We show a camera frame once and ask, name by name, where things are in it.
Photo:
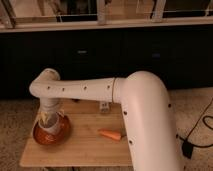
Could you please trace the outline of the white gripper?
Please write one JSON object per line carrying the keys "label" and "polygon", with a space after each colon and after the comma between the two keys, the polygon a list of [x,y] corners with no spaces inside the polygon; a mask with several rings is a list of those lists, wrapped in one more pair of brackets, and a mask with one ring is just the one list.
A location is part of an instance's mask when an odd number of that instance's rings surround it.
{"label": "white gripper", "polygon": [[46,124],[47,114],[53,114],[60,110],[61,101],[58,98],[41,98],[40,99],[40,120]]}

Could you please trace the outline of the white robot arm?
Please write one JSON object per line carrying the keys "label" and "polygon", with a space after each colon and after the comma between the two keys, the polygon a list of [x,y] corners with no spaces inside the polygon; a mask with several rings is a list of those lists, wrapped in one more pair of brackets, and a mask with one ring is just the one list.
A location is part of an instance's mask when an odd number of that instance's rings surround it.
{"label": "white robot arm", "polygon": [[60,79],[51,68],[29,86],[42,112],[57,111],[61,98],[119,103],[134,171],[183,171],[180,142],[168,91],[155,74],[137,71],[126,78]]}

